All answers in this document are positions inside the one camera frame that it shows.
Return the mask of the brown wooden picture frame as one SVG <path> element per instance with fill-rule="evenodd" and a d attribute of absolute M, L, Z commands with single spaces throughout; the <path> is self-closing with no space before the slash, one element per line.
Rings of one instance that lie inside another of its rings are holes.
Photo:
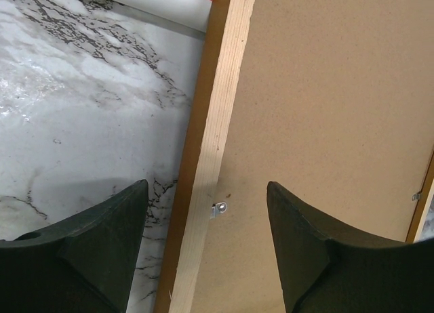
<path fill-rule="evenodd" d="M 213 0 L 154 310 L 283 312 L 267 184 L 413 240 L 433 0 Z"/>

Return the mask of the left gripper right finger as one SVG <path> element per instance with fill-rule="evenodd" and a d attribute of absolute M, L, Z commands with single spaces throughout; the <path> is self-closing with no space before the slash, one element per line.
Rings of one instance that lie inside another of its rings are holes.
<path fill-rule="evenodd" d="M 267 208 L 287 312 L 432 312 L 433 241 L 352 227 L 277 182 Z"/>

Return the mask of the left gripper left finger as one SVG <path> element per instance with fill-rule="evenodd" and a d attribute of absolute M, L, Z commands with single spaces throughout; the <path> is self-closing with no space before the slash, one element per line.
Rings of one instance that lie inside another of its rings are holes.
<path fill-rule="evenodd" d="M 126 189 L 42 229 L 1 241 L 2 312 L 125 312 L 149 204 Z"/>

